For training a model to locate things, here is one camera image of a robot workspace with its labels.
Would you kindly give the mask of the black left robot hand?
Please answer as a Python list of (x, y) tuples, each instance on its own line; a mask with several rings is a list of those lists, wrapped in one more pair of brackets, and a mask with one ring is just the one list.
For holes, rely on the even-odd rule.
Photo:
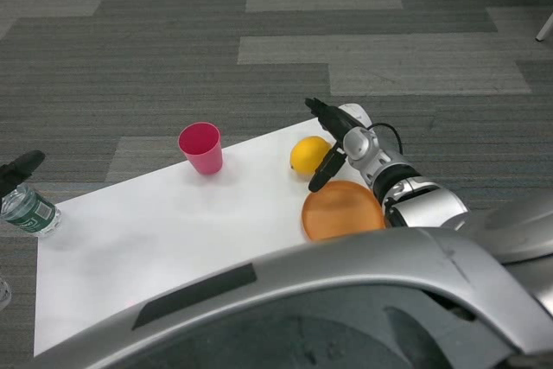
[(24, 183), (44, 162), (46, 155), (40, 150), (31, 150), (14, 161), (1, 166), (1, 197), (5, 197)]

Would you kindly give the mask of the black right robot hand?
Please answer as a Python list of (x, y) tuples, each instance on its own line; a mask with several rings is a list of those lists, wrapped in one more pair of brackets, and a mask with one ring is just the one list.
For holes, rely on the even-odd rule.
[(346, 134), (356, 127), (363, 127), (363, 124), (339, 107), (327, 105), (317, 98), (305, 99), (305, 105), (317, 118), (323, 130), (327, 131), (335, 140), (334, 145), (324, 155), (309, 182), (308, 190), (315, 193), (321, 190), (344, 165), (346, 153), (343, 152), (343, 140)]

